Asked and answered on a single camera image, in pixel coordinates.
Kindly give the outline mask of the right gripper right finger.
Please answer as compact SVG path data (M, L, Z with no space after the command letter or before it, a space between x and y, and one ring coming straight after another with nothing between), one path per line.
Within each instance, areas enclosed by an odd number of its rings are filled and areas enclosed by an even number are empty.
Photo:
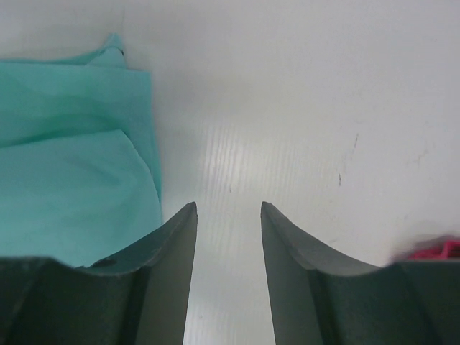
M261 207L277 344L457 344L459 261L376 267L347 256Z

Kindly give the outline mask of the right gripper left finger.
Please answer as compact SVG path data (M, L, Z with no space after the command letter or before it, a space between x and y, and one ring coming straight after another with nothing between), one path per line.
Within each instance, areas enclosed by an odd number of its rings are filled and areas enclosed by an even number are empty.
M90 267L1 259L3 344L181 344L198 225L194 203Z

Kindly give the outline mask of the teal t-shirt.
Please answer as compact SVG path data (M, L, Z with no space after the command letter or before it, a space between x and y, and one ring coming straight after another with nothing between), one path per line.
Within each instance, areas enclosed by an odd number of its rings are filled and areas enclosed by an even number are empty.
M1 255L88 266L162 225L150 74L112 34L62 60L1 61Z

